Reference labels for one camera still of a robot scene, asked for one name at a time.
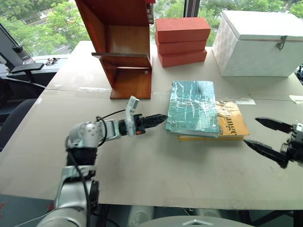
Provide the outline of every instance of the white table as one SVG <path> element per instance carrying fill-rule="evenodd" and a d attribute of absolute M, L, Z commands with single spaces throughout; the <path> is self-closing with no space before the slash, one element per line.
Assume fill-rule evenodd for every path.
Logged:
<path fill-rule="evenodd" d="M 64 66 L 56 74 L 0 153 L 1 194 L 53 199 L 65 165 L 64 139 L 70 128 L 126 105 L 127 100 L 109 99 L 105 74 L 100 63 L 88 54 L 92 51 L 88 47 L 91 48 L 90 43 L 80 42 L 67 63 L 70 71 Z M 86 70 L 77 62 L 81 56 Z M 288 135 L 267 129 L 254 118 L 269 116 L 288 123 L 303 121 L 303 105 L 288 97 L 303 94 L 294 76 L 221 78 L 211 51 L 205 63 L 162 69 L 154 55 L 153 64 L 152 98 L 140 101 L 136 113 L 166 114 L 171 81 L 199 79 L 214 81 L 218 99 L 254 98 L 256 105 L 239 106 L 251 138 L 276 150 Z M 237 79 L 245 82 L 242 87 L 234 84 Z M 85 91 L 88 87 L 105 89 Z M 123 137 L 105 143 L 98 149 L 96 165 L 100 203 L 303 209 L 303 169 L 296 163 L 281 169 L 242 141 L 179 143 L 176 135 L 166 133 L 164 124 L 135 138 Z"/>

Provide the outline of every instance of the book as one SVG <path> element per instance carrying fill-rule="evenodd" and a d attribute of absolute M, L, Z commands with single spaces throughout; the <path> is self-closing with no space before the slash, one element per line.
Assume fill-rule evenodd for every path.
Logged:
<path fill-rule="evenodd" d="M 179 134 L 218 137 L 213 82 L 173 81 L 165 127 Z"/>
<path fill-rule="evenodd" d="M 179 140 L 242 140 L 250 134 L 243 116 L 234 102 L 217 101 L 216 108 L 219 122 L 218 138 L 198 136 L 179 136 Z"/>

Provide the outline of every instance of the red brick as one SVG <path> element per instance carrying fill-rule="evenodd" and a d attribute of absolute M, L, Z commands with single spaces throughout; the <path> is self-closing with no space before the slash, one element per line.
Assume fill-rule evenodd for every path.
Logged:
<path fill-rule="evenodd" d="M 205 49 L 206 40 L 190 42 L 159 43 L 156 33 L 156 44 L 159 54 L 183 53 L 202 51 Z"/>
<path fill-rule="evenodd" d="M 175 65 L 185 65 L 194 62 L 205 61 L 206 50 L 203 51 L 191 51 L 184 53 L 164 54 L 158 53 L 159 60 L 162 67 L 169 67 Z"/>
<path fill-rule="evenodd" d="M 202 17 L 156 19 L 159 43 L 207 40 L 210 26 Z"/>

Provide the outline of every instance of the metal bracket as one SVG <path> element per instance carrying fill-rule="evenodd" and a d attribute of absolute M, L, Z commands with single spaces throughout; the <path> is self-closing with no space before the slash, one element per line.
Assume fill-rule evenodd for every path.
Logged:
<path fill-rule="evenodd" d="M 281 36 L 281 42 L 276 44 L 276 47 L 278 48 L 279 51 L 281 51 L 284 47 L 285 41 L 286 41 L 287 36 Z"/>

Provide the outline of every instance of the gray floor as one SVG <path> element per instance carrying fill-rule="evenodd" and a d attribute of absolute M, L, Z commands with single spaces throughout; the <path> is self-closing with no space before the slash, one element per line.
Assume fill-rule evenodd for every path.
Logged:
<path fill-rule="evenodd" d="M 29 199 L 24 197 L 0 195 L 0 227 L 13 227 L 30 219 L 39 217 L 49 210 L 52 201 Z M 120 227 L 126 227 L 130 206 L 111 205 L 108 217 L 117 222 Z M 252 220 L 258 219 L 270 211 L 268 210 L 253 210 L 250 212 Z M 223 218 L 238 220 L 237 211 L 235 210 L 220 210 Z M 186 215 L 181 208 L 165 208 L 156 207 L 155 218 L 167 216 Z M 22 227 L 34 227 L 39 220 L 22 225 Z M 283 215 L 273 221 L 270 221 L 261 227 L 291 227 L 293 219 Z"/>

